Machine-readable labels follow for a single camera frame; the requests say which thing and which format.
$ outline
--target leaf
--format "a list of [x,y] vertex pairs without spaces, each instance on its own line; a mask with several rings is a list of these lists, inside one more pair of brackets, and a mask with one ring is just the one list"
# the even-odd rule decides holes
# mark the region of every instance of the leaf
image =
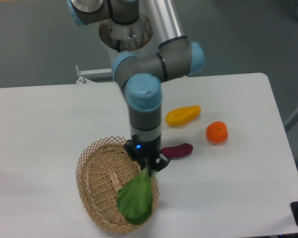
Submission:
[[152,214],[151,177],[145,167],[117,193],[117,208],[134,225],[144,223]]

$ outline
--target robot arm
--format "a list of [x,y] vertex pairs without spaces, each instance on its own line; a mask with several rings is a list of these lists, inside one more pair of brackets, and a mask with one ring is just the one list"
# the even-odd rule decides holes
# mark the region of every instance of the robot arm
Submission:
[[[107,0],[107,6],[104,7],[103,3],[103,8],[100,7],[98,11],[106,11],[109,5],[113,7],[118,4],[139,7],[137,0]],[[145,5],[159,43],[159,51],[141,58],[130,52],[121,53],[112,64],[112,72],[129,108],[132,139],[127,141],[124,148],[142,169],[147,164],[151,176],[154,171],[164,169],[170,161],[160,151],[160,84],[200,71],[205,59],[200,45],[188,41],[173,0],[145,0]],[[110,17],[121,16],[115,10],[112,11],[114,14]]]

